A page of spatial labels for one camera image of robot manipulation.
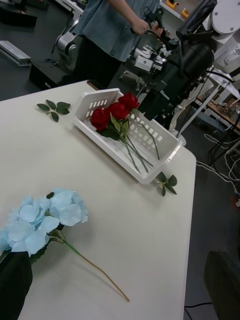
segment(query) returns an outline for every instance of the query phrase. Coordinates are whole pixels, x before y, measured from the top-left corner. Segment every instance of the blue shirt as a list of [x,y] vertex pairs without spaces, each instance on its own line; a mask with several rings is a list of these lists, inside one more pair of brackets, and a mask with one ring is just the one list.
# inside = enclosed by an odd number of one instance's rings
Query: blue shirt
[[[147,6],[155,12],[160,0],[126,2],[136,15],[144,20],[144,8]],[[107,0],[89,0],[74,32],[86,36],[107,54],[122,62],[127,60],[137,38],[137,35],[131,32],[130,23]]]

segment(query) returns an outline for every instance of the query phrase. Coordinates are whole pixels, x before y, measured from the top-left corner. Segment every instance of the black pants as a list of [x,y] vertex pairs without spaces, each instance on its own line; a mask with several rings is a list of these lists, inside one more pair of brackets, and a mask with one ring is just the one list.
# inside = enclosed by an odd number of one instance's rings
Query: black pants
[[70,76],[64,77],[60,86],[84,80],[95,80],[107,88],[118,71],[121,61],[105,53],[95,43],[83,37],[75,68]]

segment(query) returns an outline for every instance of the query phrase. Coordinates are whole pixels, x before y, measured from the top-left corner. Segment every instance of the black object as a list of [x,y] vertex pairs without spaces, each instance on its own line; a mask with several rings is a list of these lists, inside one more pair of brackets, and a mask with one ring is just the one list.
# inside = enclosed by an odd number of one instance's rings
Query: black object
[[226,252],[211,251],[204,281],[219,320],[240,318],[240,265]]
[[199,77],[214,62],[217,48],[210,32],[203,34],[200,26],[216,4],[217,0],[202,0],[177,30],[178,47],[150,82],[151,90],[139,107],[146,118],[157,120],[166,129],[169,129],[175,108],[189,96]]
[[33,62],[29,79],[39,88],[45,90],[56,88],[63,77],[67,75],[68,73],[63,71],[58,64],[48,60],[45,62]]
[[0,22],[6,25],[34,28],[37,17],[30,14],[30,10],[25,11],[23,1],[18,6],[6,3],[0,4]]
[[0,256],[0,318],[17,320],[33,281],[27,252],[10,252]]

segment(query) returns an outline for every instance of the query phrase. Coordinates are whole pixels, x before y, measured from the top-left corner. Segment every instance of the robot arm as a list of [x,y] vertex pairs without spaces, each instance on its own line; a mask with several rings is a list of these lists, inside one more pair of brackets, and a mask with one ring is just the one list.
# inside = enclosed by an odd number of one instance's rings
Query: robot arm
[[229,41],[238,45],[239,17],[240,0],[201,1],[177,30],[179,46],[150,83],[150,92],[139,107],[148,119],[169,128],[175,108],[198,79],[226,50],[234,51],[228,48]]

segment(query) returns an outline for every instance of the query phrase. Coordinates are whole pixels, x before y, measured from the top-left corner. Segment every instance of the person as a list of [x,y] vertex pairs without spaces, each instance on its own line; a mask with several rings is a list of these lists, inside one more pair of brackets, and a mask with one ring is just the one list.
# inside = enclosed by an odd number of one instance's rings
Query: person
[[[95,80],[107,88],[132,51],[137,36],[150,26],[145,8],[155,12],[159,0],[88,0],[74,33],[82,37],[75,68],[65,83]],[[159,36],[162,29],[152,30]]]

